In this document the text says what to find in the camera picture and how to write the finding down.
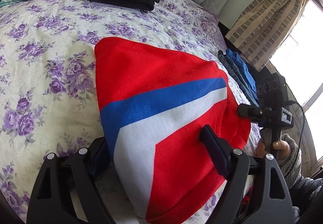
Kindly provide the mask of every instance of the bed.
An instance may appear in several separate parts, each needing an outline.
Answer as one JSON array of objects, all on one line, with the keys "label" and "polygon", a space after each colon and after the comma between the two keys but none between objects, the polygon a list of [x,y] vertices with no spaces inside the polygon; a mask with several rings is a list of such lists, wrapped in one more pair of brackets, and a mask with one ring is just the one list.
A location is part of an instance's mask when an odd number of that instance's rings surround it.
[{"label": "bed", "polygon": [[[33,184],[50,152],[73,154],[103,136],[96,99],[94,46],[118,36],[215,61],[226,49],[218,16],[191,0],[160,0],[144,13],[86,0],[33,0],[0,9],[0,189],[25,222]],[[238,104],[247,98],[228,75]],[[244,151],[260,138],[252,124]],[[245,191],[252,183],[248,178]],[[138,223],[111,164],[97,181],[116,223]],[[225,183],[184,223],[205,223]],[[78,216],[86,220],[72,191]]]}]

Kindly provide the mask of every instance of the metal bolt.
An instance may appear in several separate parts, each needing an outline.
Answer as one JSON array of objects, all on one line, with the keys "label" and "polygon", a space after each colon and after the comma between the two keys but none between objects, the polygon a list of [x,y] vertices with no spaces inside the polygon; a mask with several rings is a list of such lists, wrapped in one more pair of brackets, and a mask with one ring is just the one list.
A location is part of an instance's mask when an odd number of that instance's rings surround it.
[{"label": "metal bolt", "polygon": [[86,154],[88,152],[88,149],[87,148],[80,148],[80,150],[79,150],[79,154],[80,155],[84,155],[84,154]]},{"label": "metal bolt", "polygon": [[241,149],[235,148],[233,150],[233,153],[235,153],[236,155],[241,155],[242,154],[242,151],[241,151]]},{"label": "metal bolt", "polygon": [[55,157],[55,154],[54,153],[49,153],[47,155],[47,159],[53,159]]},{"label": "metal bolt", "polygon": [[273,160],[274,156],[272,154],[266,154],[266,159]]}]

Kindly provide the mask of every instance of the blue stripe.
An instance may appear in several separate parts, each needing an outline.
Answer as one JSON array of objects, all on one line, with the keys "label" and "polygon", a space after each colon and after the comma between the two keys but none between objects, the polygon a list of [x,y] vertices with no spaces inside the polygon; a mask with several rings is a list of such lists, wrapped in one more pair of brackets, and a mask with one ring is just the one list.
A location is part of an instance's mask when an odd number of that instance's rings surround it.
[{"label": "blue stripe", "polygon": [[184,105],[209,92],[225,88],[223,78],[195,80],[168,88],[144,92],[125,100],[107,104],[101,110],[101,122],[111,157],[120,128],[149,118],[166,110]]}]

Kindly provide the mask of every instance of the brown curtain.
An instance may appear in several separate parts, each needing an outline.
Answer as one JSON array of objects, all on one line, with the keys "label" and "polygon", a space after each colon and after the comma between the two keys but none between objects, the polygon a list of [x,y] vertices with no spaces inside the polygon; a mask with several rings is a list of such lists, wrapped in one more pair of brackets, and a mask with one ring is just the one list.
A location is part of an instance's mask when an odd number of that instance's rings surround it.
[{"label": "brown curtain", "polygon": [[306,0],[254,0],[225,36],[260,71],[285,40]]}]

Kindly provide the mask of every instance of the blue garment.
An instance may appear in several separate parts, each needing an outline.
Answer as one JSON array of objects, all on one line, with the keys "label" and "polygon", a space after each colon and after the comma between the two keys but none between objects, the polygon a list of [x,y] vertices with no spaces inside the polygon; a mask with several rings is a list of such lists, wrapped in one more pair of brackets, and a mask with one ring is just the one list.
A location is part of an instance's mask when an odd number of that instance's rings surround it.
[{"label": "blue garment", "polygon": [[242,82],[239,80],[239,78],[237,77],[237,75],[234,73],[233,69],[230,67],[230,65],[228,64],[228,62],[226,61],[223,52],[221,50],[218,51],[218,57],[220,62],[224,65],[224,67],[226,68],[226,70],[228,71],[229,75],[237,82],[239,88],[241,89],[241,91],[245,94],[245,96],[247,97],[247,99],[250,101],[250,103],[254,106],[259,106],[258,103],[256,102],[256,100],[254,99],[254,97],[252,96],[251,92],[244,86],[244,84],[242,84]]},{"label": "blue garment", "polygon": [[239,78],[240,82],[247,88],[247,90],[252,94],[255,101],[258,103],[257,94],[250,88],[249,83],[245,81],[237,65],[231,60],[231,58],[227,54],[224,57],[225,57],[225,60],[228,62],[229,66],[232,68],[233,72]]},{"label": "blue garment", "polygon": [[255,94],[257,94],[255,80],[249,73],[247,65],[245,62],[243,62],[239,54],[237,52],[232,52],[230,49],[226,50],[226,54],[239,68],[241,75],[245,78],[245,81],[249,84],[249,87],[254,91]]}]

